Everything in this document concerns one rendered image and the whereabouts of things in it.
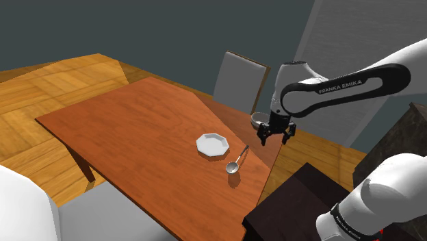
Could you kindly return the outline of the dark brown cabinet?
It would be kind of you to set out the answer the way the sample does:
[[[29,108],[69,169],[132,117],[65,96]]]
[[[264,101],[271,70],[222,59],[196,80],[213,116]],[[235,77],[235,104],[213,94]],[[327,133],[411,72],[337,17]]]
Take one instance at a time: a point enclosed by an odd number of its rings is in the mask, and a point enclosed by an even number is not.
[[[404,115],[355,167],[353,187],[357,187],[385,159],[399,153],[427,156],[427,105],[409,104]]]

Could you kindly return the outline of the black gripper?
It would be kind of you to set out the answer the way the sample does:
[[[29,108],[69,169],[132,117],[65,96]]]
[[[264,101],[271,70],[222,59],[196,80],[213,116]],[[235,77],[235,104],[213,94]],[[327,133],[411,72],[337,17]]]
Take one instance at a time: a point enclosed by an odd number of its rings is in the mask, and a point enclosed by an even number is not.
[[[262,146],[266,145],[266,140],[271,136],[271,133],[283,133],[282,143],[286,144],[291,137],[295,136],[296,124],[290,122],[288,115],[271,112],[269,123],[260,123],[257,130],[257,136],[261,140]]]

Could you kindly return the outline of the white upholstered chair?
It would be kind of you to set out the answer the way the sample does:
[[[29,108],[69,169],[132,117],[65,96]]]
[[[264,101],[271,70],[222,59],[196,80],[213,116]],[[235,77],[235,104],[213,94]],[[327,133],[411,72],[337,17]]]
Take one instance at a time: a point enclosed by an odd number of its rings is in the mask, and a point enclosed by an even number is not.
[[[0,241],[177,241],[104,182],[59,207],[29,178],[0,165]]]

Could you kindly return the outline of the silver ladle spoon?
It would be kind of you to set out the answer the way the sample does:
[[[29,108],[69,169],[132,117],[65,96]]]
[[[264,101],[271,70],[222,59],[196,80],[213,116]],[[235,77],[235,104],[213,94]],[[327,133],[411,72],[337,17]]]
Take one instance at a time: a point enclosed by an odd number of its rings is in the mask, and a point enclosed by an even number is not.
[[[234,174],[239,170],[239,160],[241,159],[241,157],[243,156],[243,154],[245,153],[245,151],[249,148],[248,145],[245,146],[244,150],[240,153],[240,155],[238,156],[238,158],[234,161],[234,162],[229,162],[226,166],[226,172],[228,174]]]

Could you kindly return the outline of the white octagonal plate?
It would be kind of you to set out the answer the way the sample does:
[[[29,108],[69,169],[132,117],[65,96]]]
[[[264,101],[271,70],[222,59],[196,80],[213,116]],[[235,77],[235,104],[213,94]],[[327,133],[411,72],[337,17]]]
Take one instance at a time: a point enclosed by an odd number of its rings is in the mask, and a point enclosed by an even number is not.
[[[229,150],[227,139],[219,134],[203,134],[196,140],[199,152],[208,157],[222,156]]]

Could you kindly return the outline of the brown wooden table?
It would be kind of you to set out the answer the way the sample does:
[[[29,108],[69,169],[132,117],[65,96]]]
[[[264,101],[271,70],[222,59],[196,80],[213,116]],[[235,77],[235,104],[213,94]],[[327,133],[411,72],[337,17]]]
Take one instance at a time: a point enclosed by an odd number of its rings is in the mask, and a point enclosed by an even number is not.
[[[39,116],[74,157],[182,241],[242,241],[281,147],[261,146],[250,116],[153,77]],[[216,133],[229,150],[208,157],[196,140]],[[226,172],[245,146],[239,170]]]

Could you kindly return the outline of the grey door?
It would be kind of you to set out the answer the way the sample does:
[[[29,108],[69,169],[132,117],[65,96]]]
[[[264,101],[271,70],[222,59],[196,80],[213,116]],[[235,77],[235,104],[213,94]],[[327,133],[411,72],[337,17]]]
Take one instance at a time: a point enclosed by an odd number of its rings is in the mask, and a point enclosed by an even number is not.
[[[358,71],[427,38],[427,0],[315,0],[297,59],[324,77]],[[325,107],[295,119],[297,127],[367,153],[408,110],[427,104],[427,65],[416,89]]]

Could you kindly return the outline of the grey chair with wooden frame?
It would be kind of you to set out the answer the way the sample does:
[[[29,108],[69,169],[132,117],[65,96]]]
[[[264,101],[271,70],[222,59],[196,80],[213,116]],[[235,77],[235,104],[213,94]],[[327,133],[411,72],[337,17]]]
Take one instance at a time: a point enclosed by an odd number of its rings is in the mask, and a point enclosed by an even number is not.
[[[270,66],[226,51],[216,80],[213,100],[246,114],[253,114],[270,69]]]

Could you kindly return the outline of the white bowl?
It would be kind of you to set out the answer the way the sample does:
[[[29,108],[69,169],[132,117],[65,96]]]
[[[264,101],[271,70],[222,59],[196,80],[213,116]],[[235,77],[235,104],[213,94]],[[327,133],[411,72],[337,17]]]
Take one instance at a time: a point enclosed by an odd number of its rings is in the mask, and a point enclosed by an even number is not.
[[[268,124],[270,115],[263,112],[254,112],[251,115],[251,125],[254,129],[258,130],[261,124]]]

